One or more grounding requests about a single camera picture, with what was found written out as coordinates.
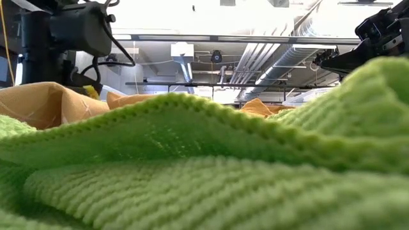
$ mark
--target metal frame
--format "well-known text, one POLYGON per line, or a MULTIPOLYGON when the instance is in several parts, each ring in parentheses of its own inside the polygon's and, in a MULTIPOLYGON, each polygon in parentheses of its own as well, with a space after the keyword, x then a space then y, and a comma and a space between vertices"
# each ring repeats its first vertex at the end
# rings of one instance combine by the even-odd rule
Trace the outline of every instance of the metal frame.
POLYGON ((131 41, 138 42, 229 42, 229 43, 277 43, 315 45, 358 45, 357 38, 324 38, 297 36, 251 35, 190 35, 190 34, 130 34, 131 41))
POLYGON ((126 86, 167 86, 167 92, 170 93, 172 86, 185 86, 185 87, 198 87, 207 86, 212 87, 212 100, 214 99, 215 87, 234 87, 234 88, 280 88, 284 89, 284 101, 286 100, 287 88, 297 89, 320 89, 320 88, 333 88, 335 86, 315 86, 315 85, 262 85, 262 84, 214 84, 214 83, 173 83, 173 82, 126 82, 126 86))

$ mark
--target ceiling light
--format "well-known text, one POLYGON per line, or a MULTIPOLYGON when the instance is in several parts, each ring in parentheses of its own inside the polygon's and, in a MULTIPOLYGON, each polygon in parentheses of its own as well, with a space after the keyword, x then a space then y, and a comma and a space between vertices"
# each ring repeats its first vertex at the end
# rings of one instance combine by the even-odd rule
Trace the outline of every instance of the ceiling light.
POLYGON ((131 40, 132 36, 129 34, 114 34, 113 37, 117 40, 131 40))

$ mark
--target green cloth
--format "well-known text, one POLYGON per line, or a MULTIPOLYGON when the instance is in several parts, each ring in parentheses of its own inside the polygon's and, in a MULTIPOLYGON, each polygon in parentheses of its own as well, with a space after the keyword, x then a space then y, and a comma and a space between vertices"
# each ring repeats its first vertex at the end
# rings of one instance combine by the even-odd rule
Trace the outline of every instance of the green cloth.
POLYGON ((269 119, 164 95, 36 131, 0 118, 0 229, 407 229, 409 61, 269 119))

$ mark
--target black cable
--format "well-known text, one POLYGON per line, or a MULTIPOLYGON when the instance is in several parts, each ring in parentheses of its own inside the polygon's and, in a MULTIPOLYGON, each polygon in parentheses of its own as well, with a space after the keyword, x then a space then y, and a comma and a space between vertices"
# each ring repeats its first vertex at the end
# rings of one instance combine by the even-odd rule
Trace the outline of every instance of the black cable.
MULTIPOLYGON (((109 39, 111 39, 111 41, 119 48, 120 51, 122 51, 122 53, 129 59, 130 63, 120 63, 120 62, 116 62, 116 61, 104 61, 101 63, 97 63, 96 67, 100 66, 100 65, 120 65, 120 66, 129 66, 129 67, 133 67, 136 65, 134 59, 131 57, 131 55, 127 52, 127 50, 125 50, 125 48, 123 48, 123 46, 119 43, 119 41, 117 41, 114 36, 112 35, 112 33, 110 32, 110 29, 108 28, 107 23, 105 22, 105 18, 102 15, 101 16, 101 23, 102 23, 102 28, 104 29, 105 33, 107 34, 107 36, 109 37, 109 39)), ((81 72, 81 75, 84 75, 89 69, 91 68, 95 68, 94 64, 89 65, 87 67, 85 67, 85 69, 81 72)))
POLYGON ((120 3, 120 0, 116 0, 116 2, 115 2, 115 3, 111 3, 111 4, 109 4, 109 5, 108 5, 108 7, 117 6, 117 5, 119 5, 119 3, 120 3))
POLYGON ((100 69, 98 68, 98 57, 94 57, 92 59, 92 67, 95 70, 96 73, 96 83, 100 83, 101 82, 101 73, 100 73, 100 69))

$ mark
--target silver ventilation duct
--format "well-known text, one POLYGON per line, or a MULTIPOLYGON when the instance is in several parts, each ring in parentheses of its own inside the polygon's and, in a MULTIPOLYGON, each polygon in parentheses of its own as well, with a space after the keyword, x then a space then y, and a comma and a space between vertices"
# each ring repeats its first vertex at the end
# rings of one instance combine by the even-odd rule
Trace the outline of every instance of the silver ventilation duct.
MULTIPOLYGON (((294 31, 294 36, 316 36, 312 25, 314 14, 317 13, 319 5, 313 10, 303 23, 294 31)), ((289 68, 275 68, 275 66, 297 66, 303 60, 317 52, 317 48, 312 47, 297 47, 292 44, 282 44, 273 53, 273 65, 263 73, 257 80, 256 84, 273 84, 277 79, 287 74, 291 69, 289 68)), ((238 98, 239 100, 251 100, 256 98, 266 88, 247 88, 243 90, 238 98)))

